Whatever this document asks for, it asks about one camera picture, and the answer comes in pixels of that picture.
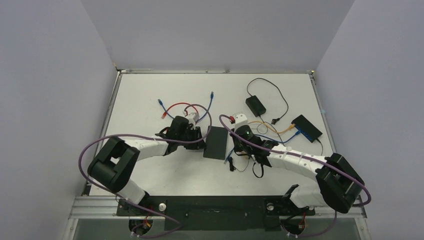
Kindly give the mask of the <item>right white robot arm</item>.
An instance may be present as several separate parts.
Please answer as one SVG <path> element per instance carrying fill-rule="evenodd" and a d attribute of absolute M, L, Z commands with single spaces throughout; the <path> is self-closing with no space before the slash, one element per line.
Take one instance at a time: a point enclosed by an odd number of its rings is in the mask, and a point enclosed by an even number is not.
<path fill-rule="evenodd" d="M 282 199 L 283 209 L 294 214 L 299 209 L 328 206 L 346 214 L 355 205 L 364 181 L 344 156 L 314 156 L 292 150 L 275 140 L 263 140 L 248 125 L 232 130 L 237 152 L 245 152 L 260 166 L 282 168 L 314 180 L 315 185 L 293 187 Z"/>

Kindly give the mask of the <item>black power adapter with cord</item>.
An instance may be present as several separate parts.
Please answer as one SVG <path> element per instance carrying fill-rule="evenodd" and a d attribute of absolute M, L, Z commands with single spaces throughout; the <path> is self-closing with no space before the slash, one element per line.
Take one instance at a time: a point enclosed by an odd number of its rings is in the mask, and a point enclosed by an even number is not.
<path fill-rule="evenodd" d="M 250 107 L 254 117 L 250 123 L 256 126 L 256 132 L 266 139 L 276 140 L 284 146 L 297 136 L 303 136 L 293 124 L 292 120 L 301 114 L 293 115 L 293 109 L 283 93 L 283 90 L 274 82 L 263 77 L 251 80 L 246 86 L 248 98 L 245 103 Z M 314 141 L 315 149 L 324 153 L 322 141 Z"/>

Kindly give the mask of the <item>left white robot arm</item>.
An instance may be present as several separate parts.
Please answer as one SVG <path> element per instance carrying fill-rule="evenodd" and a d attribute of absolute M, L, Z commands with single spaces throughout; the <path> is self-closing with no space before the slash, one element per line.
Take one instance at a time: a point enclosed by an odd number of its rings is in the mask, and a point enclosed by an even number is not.
<path fill-rule="evenodd" d="M 152 140 L 123 140 L 113 136 L 107 140 L 87 169 L 94 178 L 114 194 L 130 201 L 129 208 L 136 215 L 149 209 L 149 194 L 131 180 L 137 161 L 167 156 L 183 146 L 187 150 L 205 149 L 201 128 L 196 125 L 197 113 L 176 116 L 169 127 L 155 134 Z"/>

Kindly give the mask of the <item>black network switch small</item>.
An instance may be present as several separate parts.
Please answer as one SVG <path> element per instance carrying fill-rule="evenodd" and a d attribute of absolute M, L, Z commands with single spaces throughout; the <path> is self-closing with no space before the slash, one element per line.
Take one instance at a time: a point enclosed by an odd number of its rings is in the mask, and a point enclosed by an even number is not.
<path fill-rule="evenodd" d="M 302 114 L 293 119 L 291 124 L 311 143 L 319 141 L 319 137 L 323 135 L 323 133 Z"/>

